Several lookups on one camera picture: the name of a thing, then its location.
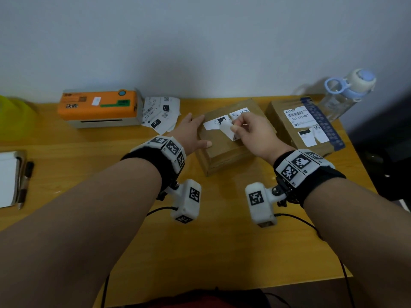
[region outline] cardboard box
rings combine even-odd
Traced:
[[[315,121],[319,123],[321,129],[324,131],[329,141],[320,143],[318,139],[315,139],[315,145],[307,147],[298,132],[310,133],[310,131],[313,131],[313,129],[311,129],[309,126],[295,128],[293,123],[290,122],[290,120],[286,116],[286,113],[284,112],[301,106],[305,106],[305,108],[315,119]],[[268,105],[265,115],[277,130],[278,138],[286,144],[295,147],[296,149],[310,149],[316,154],[324,157],[334,151],[341,150],[345,147],[345,144],[342,141],[341,137],[337,134],[324,114],[322,114],[322,112],[309,97],[296,96],[295,98],[291,99],[288,98],[284,100],[272,101]]]
[[[204,122],[232,113],[242,108],[248,108],[250,112],[265,117],[264,112],[251,98],[227,107],[218,108],[205,114]],[[211,140],[210,148],[196,151],[198,161],[204,174],[210,176],[215,172],[233,164],[241,159],[250,158],[253,154],[244,146],[241,139],[231,141],[220,130],[206,130],[204,125],[198,128],[198,138]]]

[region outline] wooden desk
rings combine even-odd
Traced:
[[[180,119],[188,112],[198,115],[243,99],[185,99]],[[263,110],[272,99],[254,98]],[[37,108],[40,121],[30,138],[0,143],[0,151],[26,150],[28,159],[36,164],[24,208],[0,209],[0,230],[156,135],[142,126],[78,130],[59,119],[56,104],[38,104]],[[347,178],[375,191],[340,122],[334,126],[347,147],[328,159]],[[106,306],[135,304],[199,288],[253,289],[343,276],[328,244],[302,222],[282,216],[277,226],[265,229],[251,222],[245,186],[255,181],[266,187],[275,184],[273,169],[264,161],[254,158],[206,178],[193,154],[179,180],[187,178],[203,188],[198,220],[183,225],[173,221],[168,211],[148,217],[112,270]],[[170,204],[167,197],[153,208]],[[309,220],[294,204],[275,207],[275,212]]]

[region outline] white wall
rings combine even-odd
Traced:
[[[378,86],[343,117],[351,131],[411,87],[411,0],[0,0],[0,13],[0,94],[30,101],[287,95],[369,68]]]

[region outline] black wrist strap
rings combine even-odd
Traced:
[[[174,172],[173,165],[165,155],[162,154],[160,149],[142,147],[127,153],[121,158],[121,160],[128,158],[141,158],[145,159],[154,165],[159,171],[162,179],[161,191],[166,189],[171,183],[177,180],[178,174]]]
[[[274,171],[275,174],[277,174],[277,176],[279,176],[280,174],[275,169],[286,157],[291,155],[293,152],[294,151],[286,152],[274,162]],[[336,177],[346,179],[346,176],[341,172],[329,166],[320,166],[315,172],[308,175],[306,179],[298,187],[294,188],[288,182],[285,182],[285,184],[288,186],[290,193],[293,195],[293,197],[297,199],[297,201],[300,203],[300,206],[304,208],[304,201],[311,193],[311,191],[320,186],[323,182]]]

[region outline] black square label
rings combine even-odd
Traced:
[[[194,201],[200,203],[200,191],[197,189],[194,189],[193,187],[190,187],[190,194],[188,196],[190,199],[193,199]]]
[[[263,195],[261,191],[256,191],[253,193],[249,193],[248,197],[250,198],[251,205],[256,205],[264,202]]]
[[[180,151],[180,153],[179,153],[178,156],[177,156],[177,162],[178,162],[178,165],[179,165],[180,167],[183,166],[183,164],[184,164],[184,156],[182,155],[182,151]]]
[[[156,142],[158,144],[164,144],[167,139],[165,138],[161,138],[161,137],[154,137],[152,140],[150,140],[151,142]]]
[[[188,222],[193,221],[194,219],[187,217],[185,215],[181,215],[180,217],[176,218],[176,221],[182,222],[183,224],[187,224]]]
[[[221,122],[223,122],[223,120],[225,120],[225,119],[226,119],[226,117],[221,117],[221,118],[217,119],[217,121],[218,121],[219,124],[221,124]]]
[[[281,172],[281,176],[283,176],[286,180],[291,181],[295,175],[297,175],[298,171],[292,167],[291,165],[287,165],[286,168]]]
[[[154,129],[161,123],[159,119],[155,120],[152,124],[150,124]]]
[[[178,152],[178,147],[176,144],[173,143],[172,140],[170,140],[167,145],[166,145],[167,149],[170,150],[172,152],[173,155],[176,155]]]
[[[312,151],[310,151],[310,152],[306,152],[306,154],[307,154],[307,155],[309,155],[309,156],[310,156],[310,158],[313,158],[314,160],[321,160],[321,159],[324,159],[323,157],[321,157],[321,156],[317,155],[315,152],[312,152]]]
[[[312,161],[310,160],[310,158],[303,154],[300,154],[298,157],[291,161],[291,163],[297,166],[300,170],[302,170],[303,167],[307,166],[311,162]]]

